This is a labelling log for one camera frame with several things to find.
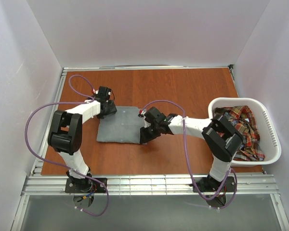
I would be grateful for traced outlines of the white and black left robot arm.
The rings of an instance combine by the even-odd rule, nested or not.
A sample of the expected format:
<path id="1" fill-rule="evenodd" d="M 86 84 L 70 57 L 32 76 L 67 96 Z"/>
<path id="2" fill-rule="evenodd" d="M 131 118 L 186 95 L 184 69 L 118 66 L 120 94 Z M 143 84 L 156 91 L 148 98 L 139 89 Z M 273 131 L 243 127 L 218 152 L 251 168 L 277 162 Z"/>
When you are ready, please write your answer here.
<path id="1" fill-rule="evenodd" d="M 117 112 L 114 100 L 110 99 L 112 90 L 100 86 L 83 104 L 68 110 L 56 110 L 48 135 L 48 145 L 51 146 L 68 167 L 67 176 L 79 190 L 87 192 L 92 187 L 90 168 L 86 165 L 80 151 L 82 144 L 82 125 L 88 120 Z"/>

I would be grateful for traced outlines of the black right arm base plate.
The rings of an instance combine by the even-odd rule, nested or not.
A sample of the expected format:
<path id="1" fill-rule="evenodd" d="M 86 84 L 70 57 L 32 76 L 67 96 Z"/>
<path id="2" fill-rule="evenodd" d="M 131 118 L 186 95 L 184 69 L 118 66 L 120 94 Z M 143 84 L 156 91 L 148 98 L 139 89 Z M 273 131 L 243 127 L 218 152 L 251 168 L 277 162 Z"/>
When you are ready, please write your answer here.
<path id="1" fill-rule="evenodd" d="M 219 182 L 211 176 L 202 177 L 196 181 L 196 185 L 202 193 L 215 192 L 221 186 L 222 182 Z M 234 177 L 227 177 L 225 183 L 222 186 L 221 191 L 234 192 L 236 183 Z"/>

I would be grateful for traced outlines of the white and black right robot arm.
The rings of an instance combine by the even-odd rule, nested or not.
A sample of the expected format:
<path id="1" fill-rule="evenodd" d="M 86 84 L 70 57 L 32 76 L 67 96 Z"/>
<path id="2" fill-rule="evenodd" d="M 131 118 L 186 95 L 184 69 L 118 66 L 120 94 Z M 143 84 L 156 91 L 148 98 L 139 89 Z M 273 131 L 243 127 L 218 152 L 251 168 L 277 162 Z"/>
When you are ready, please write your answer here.
<path id="1" fill-rule="evenodd" d="M 201 192 L 213 192 L 225 184 L 231 163 L 243 144 L 243 135 L 223 115 L 212 119 L 196 119 L 178 114 L 161 113 L 156 107 L 139 112 L 144 119 L 140 128 L 140 143 L 144 144 L 162 134 L 189 135 L 203 139 L 212 155 L 213 163 L 207 177 L 196 182 Z"/>

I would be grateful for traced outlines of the grey long sleeve shirt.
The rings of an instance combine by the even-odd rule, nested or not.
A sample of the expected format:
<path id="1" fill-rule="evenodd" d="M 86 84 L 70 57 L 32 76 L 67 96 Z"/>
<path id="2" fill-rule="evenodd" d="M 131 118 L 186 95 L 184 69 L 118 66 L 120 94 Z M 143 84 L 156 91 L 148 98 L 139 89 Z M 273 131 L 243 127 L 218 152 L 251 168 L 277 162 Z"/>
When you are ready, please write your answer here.
<path id="1" fill-rule="evenodd" d="M 100 120 L 97 142 L 140 143 L 140 128 L 144 120 L 138 116 L 140 109 L 118 106 L 117 112 Z"/>

